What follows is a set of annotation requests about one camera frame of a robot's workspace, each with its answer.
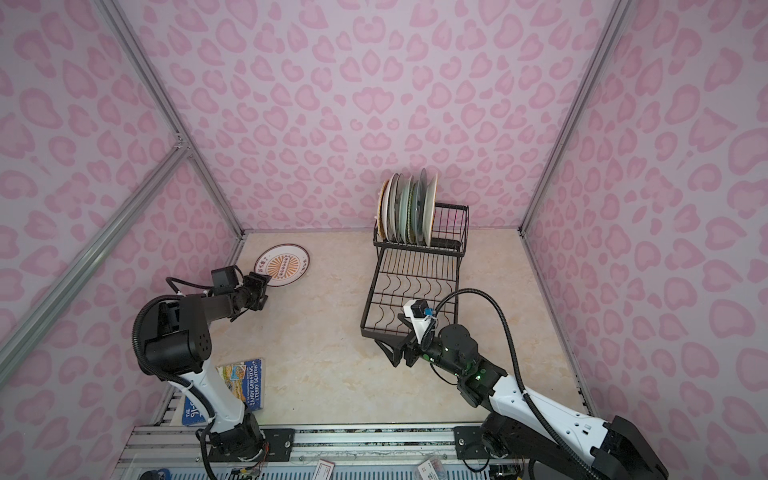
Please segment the black wire dish rack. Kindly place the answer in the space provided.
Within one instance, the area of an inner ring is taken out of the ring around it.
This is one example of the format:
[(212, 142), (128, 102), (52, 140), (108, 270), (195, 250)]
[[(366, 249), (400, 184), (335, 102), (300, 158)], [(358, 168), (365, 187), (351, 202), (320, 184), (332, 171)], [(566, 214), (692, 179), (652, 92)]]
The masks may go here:
[(469, 207), (441, 202), (436, 204), (429, 246), (384, 241), (374, 229), (377, 262), (360, 321), (362, 336), (399, 340), (408, 333), (398, 319), (407, 301), (425, 299), (434, 306), (457, 290), (468, 232)]

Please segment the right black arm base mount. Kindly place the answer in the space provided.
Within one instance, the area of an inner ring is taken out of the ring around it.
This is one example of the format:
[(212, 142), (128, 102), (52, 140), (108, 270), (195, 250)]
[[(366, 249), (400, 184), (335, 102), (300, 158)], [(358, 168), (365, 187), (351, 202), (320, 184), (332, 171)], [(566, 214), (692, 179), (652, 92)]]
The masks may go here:
[(502, 439), (482, 426), (456, 426), (452, 429), (459, 460), (502, 460), (510, 457)]

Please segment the white plate orange sunburst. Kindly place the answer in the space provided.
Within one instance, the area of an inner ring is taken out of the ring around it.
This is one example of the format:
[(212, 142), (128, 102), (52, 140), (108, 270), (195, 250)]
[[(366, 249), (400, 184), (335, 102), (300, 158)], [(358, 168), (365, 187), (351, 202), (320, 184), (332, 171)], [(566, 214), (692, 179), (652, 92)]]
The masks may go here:
[(308, 251), (297, 244), (283, 243), (267, 249), (254, 264), (256, 274), (269, 276), (270, 287), (283, 287), (298, 281), (308, 270)]

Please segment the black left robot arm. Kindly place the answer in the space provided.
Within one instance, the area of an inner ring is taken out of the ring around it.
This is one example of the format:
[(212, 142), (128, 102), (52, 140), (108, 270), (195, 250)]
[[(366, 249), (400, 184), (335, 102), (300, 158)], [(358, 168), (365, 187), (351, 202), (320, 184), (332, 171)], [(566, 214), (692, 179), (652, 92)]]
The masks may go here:
[(266, 440), (254, 414), (213, 365), (209, 327), (261, 310), (271, 277), (255, 272), (240, 277), (235, 266), (216, 269), (211, 276), (213, 284), (196, 294), (176, 292), (149, 300), (133, 323), (133, 352), (145, 374), (171, 384), (196, 407), (205, 422), (197, 433), (205, 460), (210, 452), (262, 460)]

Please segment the orange woven round plate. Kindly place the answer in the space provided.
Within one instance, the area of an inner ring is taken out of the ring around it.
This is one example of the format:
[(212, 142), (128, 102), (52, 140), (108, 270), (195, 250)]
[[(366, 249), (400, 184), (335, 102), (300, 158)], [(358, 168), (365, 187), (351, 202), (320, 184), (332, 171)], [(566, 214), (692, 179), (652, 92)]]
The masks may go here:
[(378, 203), (377, 203), (376, 229), (377, 229), (377, 234), (380, 241), (384, 241), (386, 238), (385, 236), (386, 220), (383, 218), (382, 210), (385, 203), (385, 192), (386, 192), (387, 185), (388, 185), (388, 181), (385, 180), (380, 188)]

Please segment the white plate floral sprigs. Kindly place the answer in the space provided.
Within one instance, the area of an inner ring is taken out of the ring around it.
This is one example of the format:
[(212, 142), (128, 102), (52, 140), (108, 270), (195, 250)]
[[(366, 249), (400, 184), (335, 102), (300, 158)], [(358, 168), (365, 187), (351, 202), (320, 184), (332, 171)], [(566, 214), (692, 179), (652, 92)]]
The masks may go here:
[(400, 178), (401, 175), (396, 173), (390, 182), (390, 199), (389, 199), (389, 239), (392, 242), (400, 242), (401, 237), (399, 234), (399, 213), (400, 213)]

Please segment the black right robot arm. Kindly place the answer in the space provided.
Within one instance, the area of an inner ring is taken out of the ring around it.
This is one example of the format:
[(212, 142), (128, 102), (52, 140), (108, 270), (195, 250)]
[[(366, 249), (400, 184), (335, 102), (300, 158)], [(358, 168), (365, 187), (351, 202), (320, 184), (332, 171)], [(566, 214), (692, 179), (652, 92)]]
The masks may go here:
[(481, 441), (493, 458), (524, 457), (571, 479), (666, 479), (668, 469), (631, 421), (579, 413), (521, 387), (513, 374), (479, 352), (462, 325), (443, 328), (429, 344), (415, 333), (377, 337), (392, 365), (418, 360), (443, 369), (472, 407), (489, 414)]

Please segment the light blue flower plate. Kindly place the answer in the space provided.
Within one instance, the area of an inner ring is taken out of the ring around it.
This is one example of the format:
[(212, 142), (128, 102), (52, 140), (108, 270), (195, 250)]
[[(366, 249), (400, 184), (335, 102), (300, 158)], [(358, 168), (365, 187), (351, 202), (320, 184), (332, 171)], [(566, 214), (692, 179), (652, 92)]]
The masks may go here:
[(398, 235), (399, 241), (403, 244), (407, 244), (409, 241), (408, 234), (408, 214), (409, 198), (411, 191), (412, 179), (408, 174), (404, 174), (399, 179), (399, 207), (398, 207)]

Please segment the yellow woven round plate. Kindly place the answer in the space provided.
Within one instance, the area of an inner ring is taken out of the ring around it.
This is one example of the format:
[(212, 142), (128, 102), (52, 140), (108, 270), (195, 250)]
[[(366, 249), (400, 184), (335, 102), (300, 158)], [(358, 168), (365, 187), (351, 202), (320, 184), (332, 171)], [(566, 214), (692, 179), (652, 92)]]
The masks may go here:
[(418, 244), (418, 234), (416, 227), (416, 216), (418, 213), (419, 181), (411, 179), (409, 207), (408, 207), (408, 235), (412, 245)]

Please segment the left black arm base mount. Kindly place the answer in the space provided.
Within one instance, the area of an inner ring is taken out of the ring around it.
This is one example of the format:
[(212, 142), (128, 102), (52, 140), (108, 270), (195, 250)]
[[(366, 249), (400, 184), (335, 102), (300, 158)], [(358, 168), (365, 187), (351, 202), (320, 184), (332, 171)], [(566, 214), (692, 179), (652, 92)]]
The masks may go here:
[(220, 447), (209, 446), (208, 459), (215, 463), (259, 463), (288, 462), (295, 442), (296, 430), (293, 428), (267, 428), (262, 430), (266, 453), (254, 448), (249, 449), (249, 456), (240, 458), (234, 453), (225, 454)]

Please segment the white plate black stars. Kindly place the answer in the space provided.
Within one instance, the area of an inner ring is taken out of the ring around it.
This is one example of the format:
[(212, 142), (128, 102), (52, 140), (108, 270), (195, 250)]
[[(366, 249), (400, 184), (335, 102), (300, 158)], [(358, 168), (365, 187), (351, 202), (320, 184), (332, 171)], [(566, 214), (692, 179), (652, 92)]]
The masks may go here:
[(436, 209), (436, 194), (438, 188), (439, 175), (436, 174), (428, 183), (426, 188), (426, 197), (424, 202), (423, 214), (423, 233), (424, 241), (427, 247), (432, 244), (432, 229)]

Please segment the teal green round plate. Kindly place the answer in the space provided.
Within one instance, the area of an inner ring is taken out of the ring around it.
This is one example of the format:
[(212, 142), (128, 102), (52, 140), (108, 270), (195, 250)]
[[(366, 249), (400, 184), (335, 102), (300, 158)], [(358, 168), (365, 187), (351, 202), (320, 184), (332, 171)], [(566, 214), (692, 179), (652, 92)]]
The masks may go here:
[(425, 233), (424, 233), (424, 213), (426, 203), (426, 189), (427, 189), (428, 174), (427, 170), (423, 168), (419, 175), (419, 191), (417, 198), (417, 214), (416, 214), (416, 234), (418, 244), (425, 246)]

